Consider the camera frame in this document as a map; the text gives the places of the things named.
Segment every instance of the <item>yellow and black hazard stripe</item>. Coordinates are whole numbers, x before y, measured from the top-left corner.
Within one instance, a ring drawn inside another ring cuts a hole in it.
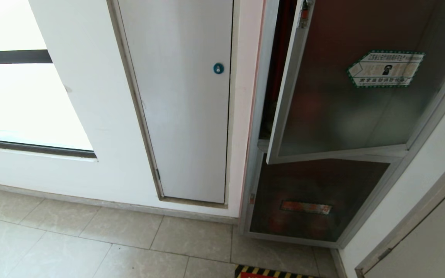
[[[234,278],[242,278],[241,273],[253,273],[274,278],[318,278],[314,276],[301,275],[284,271],[274,271],[263,268],[243,266],[239,264],[236,266],[236,270],[234,271]]]

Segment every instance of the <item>window frame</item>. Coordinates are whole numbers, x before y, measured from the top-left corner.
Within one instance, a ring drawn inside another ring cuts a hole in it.
[[[0,64],[52,64],[53,60],[49,56],[47,49],[0,51]],[[93,150],[82,150],[72,148],[61,148],[54,146],[41,146],[35,144],[25,144],[0,140],[0,148],[20,151],[30,151],[34,153],[48,153],[56,155],[78,156],[86,158],[97,158]]]

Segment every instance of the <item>lock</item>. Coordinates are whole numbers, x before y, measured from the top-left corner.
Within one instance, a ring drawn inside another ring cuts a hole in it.
[[[214,65],[214,73],[215,74],[221,74],[224,72],[224,66],[221,63],[216,63]]]

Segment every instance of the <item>cabinet glass door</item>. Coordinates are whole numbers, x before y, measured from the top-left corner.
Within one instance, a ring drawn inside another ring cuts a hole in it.
[[[250,232],[305,239],[308,244],[336,243],[398,162],[396,157],[364,155],[262,163]]]
[[[347,69],[375,49],[425,56],[409,86],[356,88]],[[445,1],[299,0],[267,162],[407,150],[444,83]]]

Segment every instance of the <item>frosted glass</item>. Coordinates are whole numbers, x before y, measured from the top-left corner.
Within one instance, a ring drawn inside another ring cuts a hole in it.
[[[346,159],[268,165],[264,157],[250,231],[335,242],[389,165]],[[286,201],[309,204],[309,208],[326,205],[330,211],[283,209]]]
[[[0,0],[0,51],[46,49],[27,0]]]
[[[405,144],[445,80],[445,2],[354,2],[315,4],[280,156]],[[346,69],[373,49],[426,56],[408,88],[355,88]]]
[[[53,64],[0,64],[0,141],[92,150]]]

